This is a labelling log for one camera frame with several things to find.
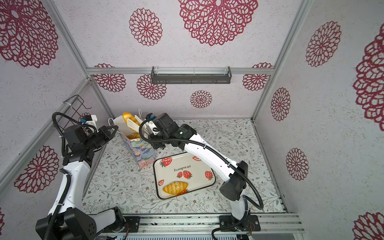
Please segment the floral paper bag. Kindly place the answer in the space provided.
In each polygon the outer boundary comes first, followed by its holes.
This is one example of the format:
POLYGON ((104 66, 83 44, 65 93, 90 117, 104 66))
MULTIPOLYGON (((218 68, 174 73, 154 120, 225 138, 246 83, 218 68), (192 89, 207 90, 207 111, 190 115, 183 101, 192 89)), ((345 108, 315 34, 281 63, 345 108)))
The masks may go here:
MULTIPOLYGON (((143 122, 140 116, 133 116, 136 117, 140 124, 143 122)), ((149 143, 144 141, 142 138, 133 140, 127 138, 128 135, 136 132, 127 126, 127 123, 123 120, 122 115, 115 119, 109 118, 108 124, 110 126, 119 127, 117 135, 123 140, 126 148, 136 161, 139 169, 144 169, 155 161, 155 151, 149 143)))

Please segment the cream slotted tongs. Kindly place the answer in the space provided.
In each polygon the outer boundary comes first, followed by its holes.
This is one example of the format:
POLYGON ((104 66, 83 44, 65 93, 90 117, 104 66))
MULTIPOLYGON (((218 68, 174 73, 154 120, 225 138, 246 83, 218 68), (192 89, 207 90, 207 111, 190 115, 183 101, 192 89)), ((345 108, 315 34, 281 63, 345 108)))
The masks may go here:
MULTIPOLYGON (((127 117, 127 126, 133 130, 136 133, 139 133, 140 123, 136 119, 135 116, 128 114, 127 117)), ((142 127, 142 133, 145 135, 145 137, 149 136, 149 132, 147 131, 146 127, 142 127)))

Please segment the striped roll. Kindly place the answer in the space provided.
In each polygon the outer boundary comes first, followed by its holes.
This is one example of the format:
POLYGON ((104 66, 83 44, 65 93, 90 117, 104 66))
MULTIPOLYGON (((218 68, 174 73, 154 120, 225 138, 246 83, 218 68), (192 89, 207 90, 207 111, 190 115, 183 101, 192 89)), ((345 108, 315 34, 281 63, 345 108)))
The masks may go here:
POLYGON ((136 125, 140 125, 140 123, 138 122, 138 120, 135 118, 135 116, 133 116, 132 114, 130 113, 123 113, 122 114, 122 117, 123 117, 123 120, 127 123, 128 120, 130 120, 131 122, 135 123, 136 125))

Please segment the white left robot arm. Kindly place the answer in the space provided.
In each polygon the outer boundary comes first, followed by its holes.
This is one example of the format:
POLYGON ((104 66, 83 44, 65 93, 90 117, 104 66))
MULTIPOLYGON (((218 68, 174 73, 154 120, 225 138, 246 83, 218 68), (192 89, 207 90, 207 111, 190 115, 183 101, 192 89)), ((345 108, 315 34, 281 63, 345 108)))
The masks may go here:
POLYGON ((97 118, 75 119, 60 113, 52 114, 52 122, 62 140, 63 179, 57 198, 47 217, 36 223, 36 232, 43 240, 93 240, 103 231, 119 232, 126 220, 118 207, 88 215, 82 207, 83 193, 93 158, 112 140, 118 126, 96 127, 97 118))

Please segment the round yellow bun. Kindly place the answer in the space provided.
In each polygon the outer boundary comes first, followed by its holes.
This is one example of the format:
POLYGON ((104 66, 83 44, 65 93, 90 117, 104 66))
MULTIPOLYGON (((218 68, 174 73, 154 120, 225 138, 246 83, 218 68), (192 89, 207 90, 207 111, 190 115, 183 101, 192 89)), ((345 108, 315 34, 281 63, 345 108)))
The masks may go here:
POLYGON ((131 135, 128 135, 127 138, 130 140, 133 140, 133 139, 140 139, 141 136, 139 133, 132 133, 131 135))

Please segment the large oval striped loaf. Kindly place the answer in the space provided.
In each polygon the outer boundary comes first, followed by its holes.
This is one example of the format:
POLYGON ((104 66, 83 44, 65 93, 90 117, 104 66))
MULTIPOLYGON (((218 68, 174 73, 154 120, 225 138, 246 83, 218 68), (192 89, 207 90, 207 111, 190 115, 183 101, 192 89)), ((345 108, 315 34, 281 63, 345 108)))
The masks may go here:
POLYGON ((180 195, 187 191, 188 185, 186 182, 176 181, 163 187, 163 191, 169 195, 180 195))

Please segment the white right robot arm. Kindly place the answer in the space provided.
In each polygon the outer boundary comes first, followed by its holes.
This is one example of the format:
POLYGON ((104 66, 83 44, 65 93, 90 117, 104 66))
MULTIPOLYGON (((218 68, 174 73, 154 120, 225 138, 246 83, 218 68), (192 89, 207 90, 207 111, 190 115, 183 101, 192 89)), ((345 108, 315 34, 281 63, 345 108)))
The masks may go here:
POLYGON ((237 163, 221 154, 191 126, 178 126, 166 113, 157 117, 149 114, 140 123, 138 133, 142 140, 150 143, 155 149, 170 144, 198 157, 224 181, 220 192, 231 202, 231 216, 237 222, 213 229, 211 236, 214 240, 217 239, 216 232, 235 229, 251 216, 249 203, 259 210, 264 209, 259 191, 248 178, 248 165, 244 161, 237 163))

